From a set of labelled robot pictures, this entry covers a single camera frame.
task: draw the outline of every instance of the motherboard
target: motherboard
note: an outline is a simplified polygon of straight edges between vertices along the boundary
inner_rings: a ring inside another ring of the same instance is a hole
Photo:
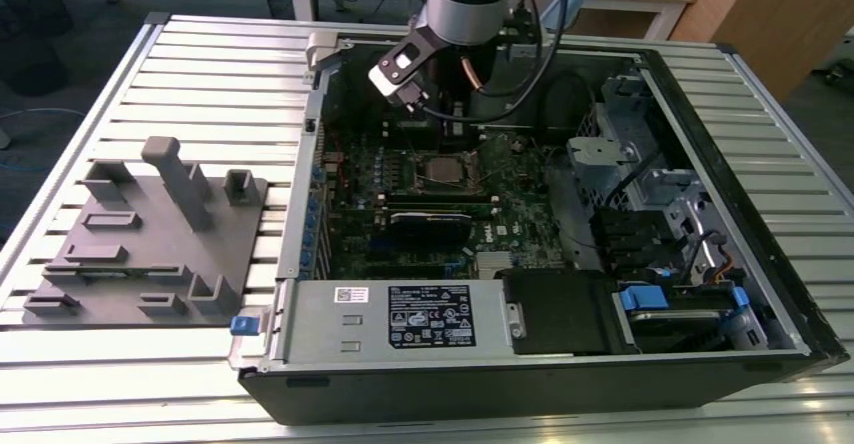
[[[480,132],[469,150],[429,148],[423,126],[330,132],[330,277],[491,279],[508,267],[564,267],[543,184],[555,149],[500,130]]]

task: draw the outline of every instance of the blue connector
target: blue connector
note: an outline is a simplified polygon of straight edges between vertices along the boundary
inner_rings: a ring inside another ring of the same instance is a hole
[[[749,305],[749,297],[747,297],[747,292],[743,287],[732,288],[732,299],[735,299],[735,306],[739,309]]]
[[[322,170],[320,166],[314,166],[310,168],[310,179],[317,182],[322,182]]]
[[[660,286],[631,286],[619,293],[625,311],[667,309],[669,304]]]
[[[230,318],[230,335],[232,336],[257,336],[261,331],[260,317],[234,316]]]
[[[298,265],[302,267],[308,267],[310,264],[310,252],[302,251],[298,254]]]

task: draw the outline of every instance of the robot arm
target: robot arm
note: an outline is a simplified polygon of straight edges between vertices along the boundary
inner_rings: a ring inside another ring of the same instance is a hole
[[[571,21],[581,3],[583,0],[559,0],[556,5],[561,12],[555,22],[555,32],[563,29],[560,21]],[[507,9],[507,0],[427,0],[423,10],[425,25],[412,30],[368,73],[373,85],[393,104],[404,105],[411,112],[424,108],[429,95],[413,78],[427,68],[431,68],[427,78],[436,84],[439,92],[447,91],[453,101],[464,99],[461,89],[469,94],[471,86],[467,85],[469,79],[465,79],[460,65],[461,58],[467,63],[475,63],[467,66],[465,72],[477,75],[481,82],[488,80],[484,77],[491,73],[496,47],[503,44],[499,33]],[[544,71],[548,63],[549,58],[543,62],[540,71]],[[527,94],[529,92],[521,95],[516,104]],[[431,111],[428,113],[433,116],[441,116],[440,112],[428,108],[424,110]],[[509,113],[480,120],[488,122]]]

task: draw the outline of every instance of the blue latch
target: blue latch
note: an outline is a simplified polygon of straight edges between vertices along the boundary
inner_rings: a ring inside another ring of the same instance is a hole
[[[260,328],[260,317],[234,316],[230,318],[229,330],[232,336],[257,336]]]
[[[735,299],[735,306],[740,309],[749,305],[749,297],[743,287],[732,288],[732,299]]]
[[[667,298],[660,286],[631,286],[619,293],[619,300],[625,311],[667,309]]]

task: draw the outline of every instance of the metal bracket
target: metal bracket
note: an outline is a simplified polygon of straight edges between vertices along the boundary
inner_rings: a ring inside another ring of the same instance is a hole
[[[511,44],[509,60],[536,57],[536,44]]]
[[[312,32],[308,35],[308,44],[305,45],[305,63],[308,64],[308,69],[316,71],[320,61],[332,56],[338,50],[337,32]]]
[[[524,339],[528,334],[524,329],[521,304],[515,302],[507,304],[507,328],[509,329],[509,337],[513,339]]]

